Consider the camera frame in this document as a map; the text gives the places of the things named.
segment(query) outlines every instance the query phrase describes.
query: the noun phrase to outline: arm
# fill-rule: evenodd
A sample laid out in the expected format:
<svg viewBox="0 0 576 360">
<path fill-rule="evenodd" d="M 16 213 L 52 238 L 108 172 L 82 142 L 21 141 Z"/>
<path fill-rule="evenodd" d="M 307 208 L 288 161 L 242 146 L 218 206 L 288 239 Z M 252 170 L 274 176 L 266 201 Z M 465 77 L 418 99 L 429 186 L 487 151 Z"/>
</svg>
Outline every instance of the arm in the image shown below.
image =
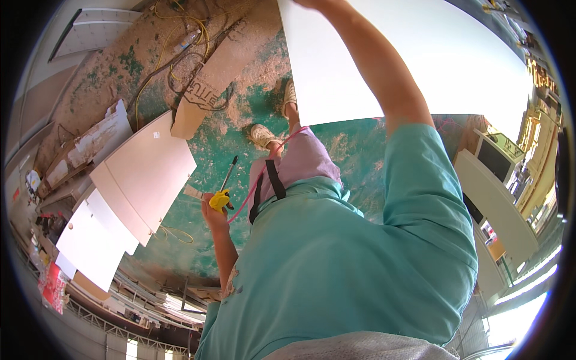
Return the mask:
<svg viewBox="0 0 576 360">
<path fill-rule="evenodd" d="M 394 46 L 345 0 L 295 0 L 316 9 L 334 26 L 360 75 L 386 116 L 387 135 L 399 125 L 434 127 L 426 101 Z"/>
<path fill-rule="evenodd" d="M 227 223 L 228 212 L 224 210 L 224 215 L 212 209 L 208 205 L 208 201 L 214 194 L 204 194 L 204 201 L 202 201 L 202 216 L 208 224 L 212 232 L 212 239 L 214 240 L 214 252 L 216 253 L 216 263 L 218 264 L 218 272 L 220 275 L 220 286 L 222 290 L 226 288 L 228 277 L 232 267 L 238 259 L 236 247 L 230 238 L 230 225 Z"/>
</svg>

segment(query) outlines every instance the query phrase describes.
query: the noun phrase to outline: lavender shorts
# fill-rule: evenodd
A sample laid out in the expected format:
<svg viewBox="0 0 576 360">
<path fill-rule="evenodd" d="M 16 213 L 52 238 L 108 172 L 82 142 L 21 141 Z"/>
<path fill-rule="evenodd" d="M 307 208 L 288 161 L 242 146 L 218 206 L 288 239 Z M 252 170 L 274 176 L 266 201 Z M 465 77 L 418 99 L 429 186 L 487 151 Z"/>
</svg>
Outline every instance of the lavender shorts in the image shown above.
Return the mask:
<svg viewBox="0 0 576 360">
<path fill-rule="evenodd" d="M 292 129 L 292 133 L 299 129 L 300 123 L 297 123 Z M 316 138 L 310 128 L 306 128 L 296 134 L 288 141 L 287 145 L 288 149 L 283 158 L 273 158 L 278 177 L 285 188 L 297 180 L 309 179 L 315 176 L 329 177 L 342 185 L 340 168 L 332 162 L 326 148 Z M 253 186 L 256 186 L 258 174 L 262 167 L 265 166 L 267 158 L 261 157 L 252 163 L 250 168 L 250 190 L 252 190 Z M 264 170 L 262 176 L 264 178 L 262 179 L 260 203 L 275 195 L 266 170 Z M 248 212 L 250 212 L 252 205 L 254 205 L 254 194 L 248 199 Z"/>
</svg>

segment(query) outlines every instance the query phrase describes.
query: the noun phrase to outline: person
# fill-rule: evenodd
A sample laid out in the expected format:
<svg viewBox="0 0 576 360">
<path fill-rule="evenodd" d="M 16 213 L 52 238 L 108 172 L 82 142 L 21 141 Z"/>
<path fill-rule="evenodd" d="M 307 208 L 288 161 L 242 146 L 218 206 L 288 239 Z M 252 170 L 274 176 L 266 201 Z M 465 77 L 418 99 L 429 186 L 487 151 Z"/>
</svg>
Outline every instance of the person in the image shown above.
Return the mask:
<svg viewBox="0 0 576 360">
<path fill-rule="evenodd" d="M 299 124 L 289 81 L 286 155 L 265 127 L 251 131 L 273 159 L 250 171 L 251 237 L 240 256 L 226 213 L 202 203 L 222 301 L 209 305 L 195 359 L 453 359 L 441 346 L 460 325 L 478 259 L 424 97 L 390 42 L 345 0 L 296 2 L 334 26 L 384 111 L 384 224 L 347 202 L 339 168 Z"/>
</svg>

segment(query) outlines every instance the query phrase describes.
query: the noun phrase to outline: plastic water bottle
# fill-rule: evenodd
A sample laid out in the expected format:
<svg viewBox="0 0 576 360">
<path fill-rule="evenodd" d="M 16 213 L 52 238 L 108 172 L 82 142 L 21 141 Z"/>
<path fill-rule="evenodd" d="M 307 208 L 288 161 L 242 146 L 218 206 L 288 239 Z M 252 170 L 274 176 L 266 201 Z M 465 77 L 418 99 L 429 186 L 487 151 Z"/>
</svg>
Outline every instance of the plastic water bottle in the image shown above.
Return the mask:
<svg viewBox="0 0 576 360">
<path fill-rule="evenodd" d="M 197 29 L 196 31 L 193 31 L 188 35 L 186 35 L 186 37 L 183 38 L 182 41 L 178 43 L 178 45 L 174 46 L 174 54 L 179 54 L 182 52 L 182 50 L 190 46 L 190 44 L 192 44 L 192 40 L 194 40 L 194 38 L 196 38 L 198 34 L 200 34 L 200 29 Z"/>
</svg>

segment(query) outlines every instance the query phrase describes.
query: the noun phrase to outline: pink cord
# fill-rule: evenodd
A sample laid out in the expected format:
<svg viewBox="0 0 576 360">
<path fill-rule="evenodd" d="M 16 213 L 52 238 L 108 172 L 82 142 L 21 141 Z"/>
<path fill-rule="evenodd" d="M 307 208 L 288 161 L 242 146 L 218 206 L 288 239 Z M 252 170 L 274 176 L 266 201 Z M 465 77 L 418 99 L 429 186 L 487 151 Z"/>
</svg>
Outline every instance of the pink cord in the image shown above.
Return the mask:
<svg viewBox="0 0 576 360">
<path fill-rule="evenodd" d="M 282 147 L 285 143 L 288 142 L 288 140 L 292 139 L 292 137 L 296 134 L 298 134 L 299 132 L 301 132 L 302 130 L 309 128 L 309 126 L 303 126 L 301 128 L 298 129 L 298 131 L 296 131 L 295 133 L 293 133 L 292 135 L 290 135 L 286 140 L 284 140 L 280 146 L 278 147 Z M 272 159 L 274 157 L 274 155 L 270 155 L 270 157 L 268 157 L 268 159 Z M 266 169 L 266 165 L 264 164 L 264 166 L 262 167 L 262 169 L 260 170 L 260 173 L 258 174 L 258 177 L 256 178 L 256 181 L 254 182 L 254 184 L 256 184 L 258 182 L 258 179 L 260 178 L 260 176 L 262 176 L 262 174 L 264 173 L 264 169 Z M 240 212 L 242 211 L 242 209 L 244 208 L 244 206 L 246 206 L 246 203 L 248 202 L 248 199 L 250 198 L 250 196 L 252 195 L 252 193 L 254 193 L 254 190 L 256 189 L 255 186 L 252 186 L 252 189 L 250 189 L 250 191 L 248 192 L 248 196 L 246 196 L 246 199 L 244 199 L 244 202 L 242 202 L 242 205 L 240 206 L 240 208 L 238 209 L 238 211 L 236 211 L 236 213 L 234 214 L 234 216 L 232 216 L 230 218 L 230 220 L 228 220 L 228 223 L 231 223 L 234 221 L 234 219 L 236 219 L 238 217 L 238 215 L 240 215 Z"/>
</svg>

